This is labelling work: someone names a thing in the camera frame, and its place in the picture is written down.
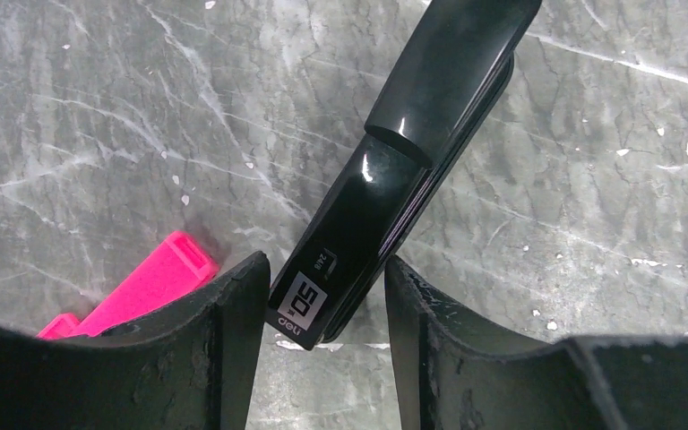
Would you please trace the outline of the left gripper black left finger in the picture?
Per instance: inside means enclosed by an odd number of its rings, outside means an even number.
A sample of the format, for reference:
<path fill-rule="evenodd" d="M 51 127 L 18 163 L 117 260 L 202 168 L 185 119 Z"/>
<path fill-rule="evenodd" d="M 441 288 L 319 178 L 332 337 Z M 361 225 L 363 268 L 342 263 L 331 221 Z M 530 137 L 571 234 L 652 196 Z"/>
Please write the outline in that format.
<path fill-rule="evenodd" d="M 271 267 L 255 252 L 97 337 L 0 327 L 0 429 L 242 429 Z"/>

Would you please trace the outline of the pink plastic staple remover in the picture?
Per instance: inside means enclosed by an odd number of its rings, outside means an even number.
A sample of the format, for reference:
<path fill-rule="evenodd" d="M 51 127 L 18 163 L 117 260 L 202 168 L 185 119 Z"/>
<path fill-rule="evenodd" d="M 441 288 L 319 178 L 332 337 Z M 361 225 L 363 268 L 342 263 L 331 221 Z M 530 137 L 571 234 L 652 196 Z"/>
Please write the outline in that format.
<path fill-rule="evenodd" d="M 154 312 L 208 283 L 219 265 L 183 231 L 165 238 L 84 319 L 65 313 L 55 317 L 38 337 L 59 340 L 98 336 L 121 323 Z"/>

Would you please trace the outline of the black stapler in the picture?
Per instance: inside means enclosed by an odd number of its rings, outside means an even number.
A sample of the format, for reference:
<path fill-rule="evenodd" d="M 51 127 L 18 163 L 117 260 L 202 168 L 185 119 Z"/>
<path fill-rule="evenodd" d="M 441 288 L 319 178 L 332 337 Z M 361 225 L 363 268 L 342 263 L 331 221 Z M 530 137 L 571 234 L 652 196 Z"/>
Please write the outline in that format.
<path fill-rule="evenodd" d="M 269 325 L 308 350 L 340 335 L 500 98 L 539 9 L 532 0 L 427 6 L 272 286 Z"/>

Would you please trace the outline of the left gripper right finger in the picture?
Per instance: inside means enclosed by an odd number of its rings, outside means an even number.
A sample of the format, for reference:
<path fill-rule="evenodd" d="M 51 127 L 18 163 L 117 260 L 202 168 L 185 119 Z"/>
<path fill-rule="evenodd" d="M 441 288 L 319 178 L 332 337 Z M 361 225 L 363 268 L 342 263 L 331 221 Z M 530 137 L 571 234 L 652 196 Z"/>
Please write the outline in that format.
<path fill-rule="evenodd" d="M 688 429 L 688 336 L 504 328 L 399 257 L 384 272 L 405 429 Z"/>

